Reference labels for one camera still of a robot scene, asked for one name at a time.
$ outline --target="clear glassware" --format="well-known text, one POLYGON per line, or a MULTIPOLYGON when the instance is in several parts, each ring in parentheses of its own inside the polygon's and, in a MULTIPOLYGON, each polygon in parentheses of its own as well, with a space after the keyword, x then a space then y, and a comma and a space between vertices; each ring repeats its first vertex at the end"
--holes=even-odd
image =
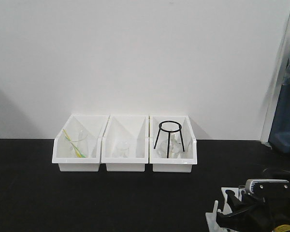
MULTIPOLYGON (((169 147, 169 158, 170 159, 181 159, 182 158, 182 145, 175 139, 175 134, 170 135, 170 147, 169 147)), ((168 152, 168 140, 164 140, 157 153, 161 158, 167 158, 168 152)))
POLYGON ((116 145, 117 155, 121 158, 127 158, 129 156, 129 147, 128 142, 122 141, 116 145))

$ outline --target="white plastic bin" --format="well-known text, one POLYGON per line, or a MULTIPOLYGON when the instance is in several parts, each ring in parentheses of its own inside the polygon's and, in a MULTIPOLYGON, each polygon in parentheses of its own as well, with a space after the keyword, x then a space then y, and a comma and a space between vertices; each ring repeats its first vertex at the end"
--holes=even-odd
POLYGON ((108 118, 108 115, 71 115, 55 138, 52 163, 57 163, 62 172, 97 172, 108 118))
POLYGON ((109 172, 143 172, 148 163, 148 116, 110 116, 101 161, 109 172))
MULTIPOLYGON (((181 143, 180 133, 173 133, 174 139, 181 143)), ((153 164, 154 172, 190 173, 193 164, 197 164, 197 141, 188 116, 150 116, 149 162, 153 164), (182 136, 185 152, 177 158, 161 155, 160 148, 163 141, 168 140, 168 133, 160 131, 156 149, 154 145, 159 131, 159 123, 163 121, 176 121, 182 126, 182 136)))

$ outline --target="white panel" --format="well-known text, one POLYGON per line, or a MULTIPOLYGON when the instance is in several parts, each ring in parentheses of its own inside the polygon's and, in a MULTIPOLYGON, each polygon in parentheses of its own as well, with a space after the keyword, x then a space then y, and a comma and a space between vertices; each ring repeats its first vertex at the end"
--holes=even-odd
POLYGON ((0 138, 111 113, 258 140, 289 13, 290 0, 0 0, 0 138))

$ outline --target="yellow part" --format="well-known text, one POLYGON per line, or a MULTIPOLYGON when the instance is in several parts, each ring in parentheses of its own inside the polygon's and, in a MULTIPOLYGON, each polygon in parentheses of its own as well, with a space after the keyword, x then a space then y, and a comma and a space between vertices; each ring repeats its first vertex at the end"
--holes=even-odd
POLYGON ((277 226, 274 229, 274 232, 290 232, 290 225, 277 226))
POLYGON ((68 133, 66 132, 65 129, 63 129, 63 132, 64 132, 65 136, 67 137, 67 139, 68 139, 69 141, 71 141, 71 139, 70 139, 70 137, 68 136, 68 133))

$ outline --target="black table surface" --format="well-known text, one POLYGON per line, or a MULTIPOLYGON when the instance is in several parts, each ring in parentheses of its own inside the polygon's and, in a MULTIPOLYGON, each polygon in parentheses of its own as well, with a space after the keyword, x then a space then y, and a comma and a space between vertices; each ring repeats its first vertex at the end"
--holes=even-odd
POLYGON ((0 140, 1 231, 206 232, 221 187, 290 168, 257 141, 198 141, 192 172, 60 172, 53 140, 0 140))

